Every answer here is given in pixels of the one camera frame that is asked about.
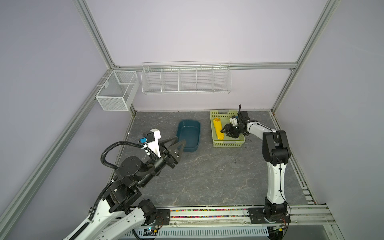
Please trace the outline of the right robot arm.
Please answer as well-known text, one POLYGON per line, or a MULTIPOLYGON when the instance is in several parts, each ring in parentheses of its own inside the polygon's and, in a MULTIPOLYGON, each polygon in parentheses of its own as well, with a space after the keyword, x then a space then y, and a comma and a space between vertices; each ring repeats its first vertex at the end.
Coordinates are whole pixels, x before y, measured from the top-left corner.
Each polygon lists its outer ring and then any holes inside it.
POLYGON ((251 120, 248 112, 242 111, 241 107, 237 115, 232 116, 230 122, 222 128, 221 133, 230 138, 254 135, 262 140, 262 155, 268 167, 264 218, 270 223, 277 220, 290 223, 290 206, 285 197, 285 170, 291 157, 287 133, 251 120))

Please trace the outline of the yellow paper napkin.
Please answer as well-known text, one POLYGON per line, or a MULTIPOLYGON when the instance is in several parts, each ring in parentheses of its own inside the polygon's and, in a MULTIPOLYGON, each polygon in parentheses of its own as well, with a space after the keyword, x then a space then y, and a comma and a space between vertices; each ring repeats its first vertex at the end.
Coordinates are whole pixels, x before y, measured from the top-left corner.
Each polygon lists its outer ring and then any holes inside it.
POLYGON ((214 124, 217 139, 218 140, 224 140, 225 134, 222 133, 223 127, 222 127, 221 119, 219 119, 219 118, 213 119, 213 124, 214 124))

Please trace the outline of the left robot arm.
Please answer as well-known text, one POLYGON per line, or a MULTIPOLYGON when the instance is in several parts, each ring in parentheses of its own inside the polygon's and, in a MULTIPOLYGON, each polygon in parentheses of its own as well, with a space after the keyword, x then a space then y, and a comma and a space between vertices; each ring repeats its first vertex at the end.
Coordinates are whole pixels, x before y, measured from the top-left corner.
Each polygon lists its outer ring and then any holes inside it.
POLYGON ((174 168, 180 161, 187 142, 177 137, 161 141, 161 151, 157 156, 148 143, 119 141, 106 148, 101 154, 101 163, 114 170, 115 177, 98 195, 92 210, 85 220, 66 238, 68 240, 117 240, 125 233, 142 225, 151 225, 160 218, 158 209, 149 200, 142 200, 132 209, 131 206, 141 197, 140 188, 158 176, 165 166, 174 168), (144 150, 149 160, 131 156, 120 166, 109 163, 107 154, 118 146, 130 146, 144 150))

